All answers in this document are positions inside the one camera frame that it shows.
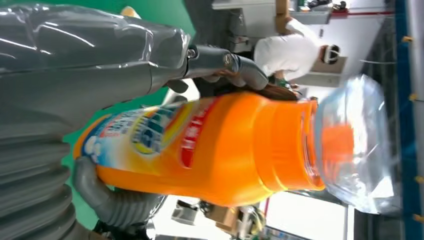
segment detergent bottle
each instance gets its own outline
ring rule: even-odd
[[[119,188],[253,204],[324,188],[313,166],[316,108],[241,92],[137,109],[98,119],[74,154],[90,156],[100,179]]]
[[[103,182],[127,190],[232,207],[327,187],[378,212],[375,198],[390,195],[381,185],[392,186],[384,100],[375,82],[358,81],[319,108],[236,92],[106,115],[81,135],[74,156],[89,156]]]

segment robotic arm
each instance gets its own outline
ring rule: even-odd
[[[180,79],[219,76],[254,89],[268,83],[251,60],[189,46],[178,28],[78,6],[0,8],[2,239],[102,239],[76,221],[63,136],[104,107],[163,86],[184,92]],[[102,222],[121,229],[145,223],[165,199],[109,190],[84,158],[73,183]]]

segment blue frame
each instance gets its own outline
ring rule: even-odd
[[[396,42],[408,36],[407,0],[395,0]],[[405,240],[422,240],[422,223],[413,219],[421,213],[420,189],[415,181],[417,153],[413,105],[411,95],[411,72],[408,43],[397,45],[397,94],[400,123],[400,158],[402,166],[402,204]]]

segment orange bottle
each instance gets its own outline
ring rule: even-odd
[[[233,93],[98,119],[74,157],[90,156],[106,184],[197,197],[220,206],[275,192],[322,190],[315,168],[315,101]]]

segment person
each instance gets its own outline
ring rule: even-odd
[[[328,45],[292,17],[287,17],[286,29],[291,34],[271,36],[259,40],[253,51],[253,60],[268,77],[290,81],[306,75],[317,59],[335,64],[340,48]]]

